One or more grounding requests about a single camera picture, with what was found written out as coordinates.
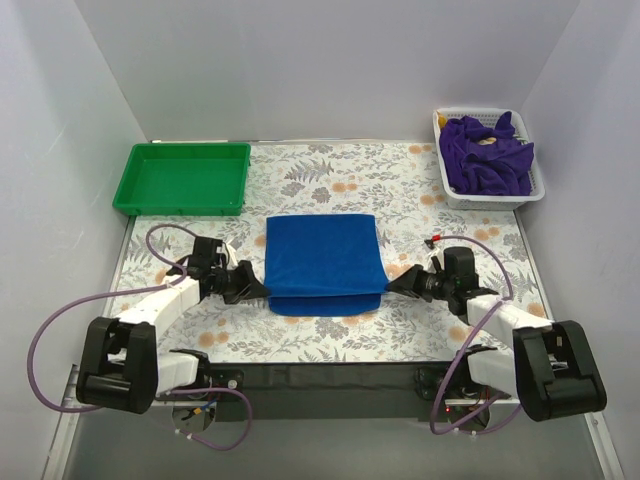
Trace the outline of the blue towel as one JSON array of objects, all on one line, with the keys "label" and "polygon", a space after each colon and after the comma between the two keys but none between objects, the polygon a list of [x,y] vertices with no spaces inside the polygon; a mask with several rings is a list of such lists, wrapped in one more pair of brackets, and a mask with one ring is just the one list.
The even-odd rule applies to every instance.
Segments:
[{"label": "blue towel", "polygon": [[389,280],[370,214],[274,216],[266,222],[265,286],[281,316],[375,311]]}]

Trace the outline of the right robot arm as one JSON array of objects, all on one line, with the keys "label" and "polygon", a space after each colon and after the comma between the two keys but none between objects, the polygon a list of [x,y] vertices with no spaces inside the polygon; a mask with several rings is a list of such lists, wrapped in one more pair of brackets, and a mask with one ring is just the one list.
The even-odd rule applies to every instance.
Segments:
[{"label": "right robot arm", "polygon": [[606,407],[606,389],[579,323],[537,317],[481,286],[474,254],[467,247],[449,247],[431,262],[429,268],[414,265],[386,289],[427,302],[443,301],[473,328],[439,382],[434,414],[456,373],[517,399],[536,422]]}]

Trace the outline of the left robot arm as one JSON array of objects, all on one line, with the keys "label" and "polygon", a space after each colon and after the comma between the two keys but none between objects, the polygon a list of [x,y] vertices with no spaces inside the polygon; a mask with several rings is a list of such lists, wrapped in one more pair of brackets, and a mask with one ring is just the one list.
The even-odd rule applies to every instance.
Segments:
[{"label": "left robot arm", "polygon": [[226,305],[270,295],[241,260],[231,269],[223,241],[197,236],[192,253],[171,264],[167,283],[115,318],[88,326],[76,384],[87,405],[142,414],[157,396],[215,384],[208,356],[196,350],[158,351],[158,339],[187,311],[211,295]]}]

